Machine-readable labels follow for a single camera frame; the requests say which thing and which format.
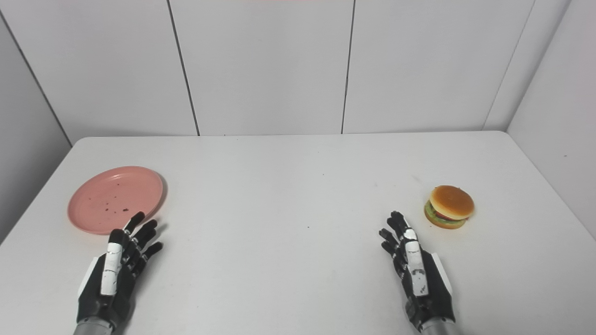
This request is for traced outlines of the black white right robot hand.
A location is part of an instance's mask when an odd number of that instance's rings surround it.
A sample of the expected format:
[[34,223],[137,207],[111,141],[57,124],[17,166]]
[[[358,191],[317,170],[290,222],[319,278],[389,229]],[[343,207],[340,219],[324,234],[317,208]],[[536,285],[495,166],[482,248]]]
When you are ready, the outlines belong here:
[[379,230],[381,246],[400,278],[409,322],[421,335],[459,335],[453,297],[438,259],[422,248],[401,212],[391,212],[386,222],[391,230]]

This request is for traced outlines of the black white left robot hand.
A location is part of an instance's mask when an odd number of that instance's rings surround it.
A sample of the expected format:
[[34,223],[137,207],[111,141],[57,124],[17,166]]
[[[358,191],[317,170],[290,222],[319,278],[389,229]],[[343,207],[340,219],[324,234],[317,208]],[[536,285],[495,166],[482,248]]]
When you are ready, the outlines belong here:
[[77,299],[75,335],[112,335],[129,318],[136,282],[163,248],[159,241],[149,244],[157,235],[157,221],[143,223],[145,217],[138,212],[125,227],[113,229],[106,252],[88,269]]

